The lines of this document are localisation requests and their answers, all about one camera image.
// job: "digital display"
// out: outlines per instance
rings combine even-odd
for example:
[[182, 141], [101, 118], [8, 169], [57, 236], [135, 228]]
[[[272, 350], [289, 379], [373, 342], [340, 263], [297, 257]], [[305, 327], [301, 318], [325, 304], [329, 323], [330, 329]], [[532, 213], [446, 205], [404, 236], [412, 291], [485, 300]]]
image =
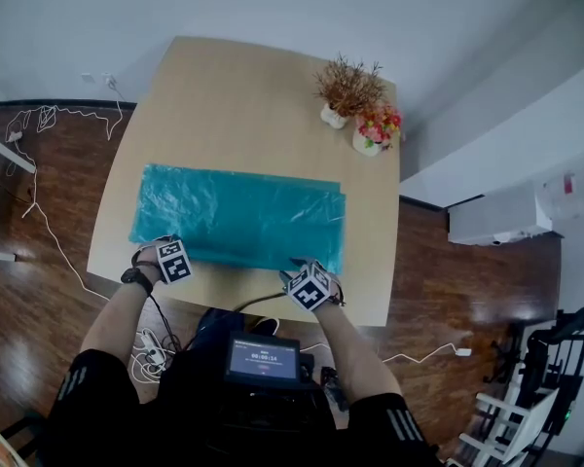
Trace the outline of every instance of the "digital display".
[[296, 379], [296, 359], [294, 347], [234, 340], [230, 370], [256, 377]]

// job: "white vase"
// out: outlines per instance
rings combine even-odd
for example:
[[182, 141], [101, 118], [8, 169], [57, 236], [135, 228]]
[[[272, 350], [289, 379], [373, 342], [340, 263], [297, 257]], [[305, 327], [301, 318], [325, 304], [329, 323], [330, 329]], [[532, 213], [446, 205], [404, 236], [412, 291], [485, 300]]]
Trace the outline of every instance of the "white vase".
[[359, 133], [358, 129], [352, 134], [352, 147], [364, 156], [371, 158], [383, 149], [382, 144], [375, 144], [372, 142], [372, 145], [370, 145], [368, 142], [372, 142], [372, 140]]
[[333, 109], [331, 109], [327, 103], [324, 104], [324, 107], [320, 112], [320, 119], [324, 123], [331, 125], [334, 129], [342, 129], [348, 121], [348, 118], [343, 118], [340, 116]]

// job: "hardwood floor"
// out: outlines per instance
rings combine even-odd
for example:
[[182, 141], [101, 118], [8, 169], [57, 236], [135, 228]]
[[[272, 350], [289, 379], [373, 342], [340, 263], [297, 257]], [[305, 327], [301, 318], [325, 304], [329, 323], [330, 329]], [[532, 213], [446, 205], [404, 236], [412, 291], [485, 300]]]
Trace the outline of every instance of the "hardwood floor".
[[[0, 109], [0, 137], [17, 111]], [[118, 118], [113, 110], [97, 112], [111, 123]], [[63, 114], [55, 127], [35, 134], [33, 114], [21, 140], [21, 149], [39, 166], [38, 201], [83, 275], [97, 207], [129, 117], [108, 142], [104, 122]], [[31, 175], [18, 170], [8, 178], [6, 166], [0, 158], [0, 185], [30, 200]], [[16, 263], [0, 263], [0, 427], [18, 420], [26, 408], [49, 412], [63, 374], [104, 304], [81, 289], [41, 214], [33, 210], [21, 219], [27, 207], [0, 189], [0, 250], [18, 255]], [[401, 203], [387, 326], [361, 330], [382, 358], [399, 352], [421, 358], [446, 342], [472, 348], [468, 358], [447, 349], [421, 365], [404, 359], [388, 363], [428, 441], [441, 447], [441, 457], [453, 452], [458, 434], [468, 427], [476, 392], [497, 392], [482, 382], [493, 370], [491, 341], [500, 340], [512, 321], [554, 316], [560, 254], [560, 240], [551, 236], [500, 247], [451, 244], [445, 213]], [[105, 295], [116, 289], [112, 282], [84, 278]], [[160, 302], [173, 331], [187, 341], [204, 308]], [[140, 325], [164, 335], [150, 304]], [[325, 341], [314, 324], [283, 321], [279, 334], [299, 339], [302, 346]], [[318, 371], [332, 365], [327, 349], [312, 352]], [[146, 401], [155, 396], [156, 386], [140, 385], [138, 391]]]

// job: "small display device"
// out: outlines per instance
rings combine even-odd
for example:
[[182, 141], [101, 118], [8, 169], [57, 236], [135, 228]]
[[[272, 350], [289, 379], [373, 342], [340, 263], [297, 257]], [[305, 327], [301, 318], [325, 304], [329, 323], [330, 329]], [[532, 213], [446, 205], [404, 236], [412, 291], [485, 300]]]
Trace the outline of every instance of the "small display device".
[[232, 333], [225, 378], [238, 383], [285, 386], [300, 380], [298, 341]]

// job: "plastic bag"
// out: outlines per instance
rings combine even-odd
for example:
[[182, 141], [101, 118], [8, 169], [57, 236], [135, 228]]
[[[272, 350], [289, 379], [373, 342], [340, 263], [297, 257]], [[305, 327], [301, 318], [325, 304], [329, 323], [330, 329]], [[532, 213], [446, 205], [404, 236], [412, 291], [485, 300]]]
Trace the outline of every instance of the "plastic bag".
[[345, 211], [334, 182], [147, 164], [129, 240], [177, 234], [194, 260], [291, 270], [309, 256], [342, 273]]

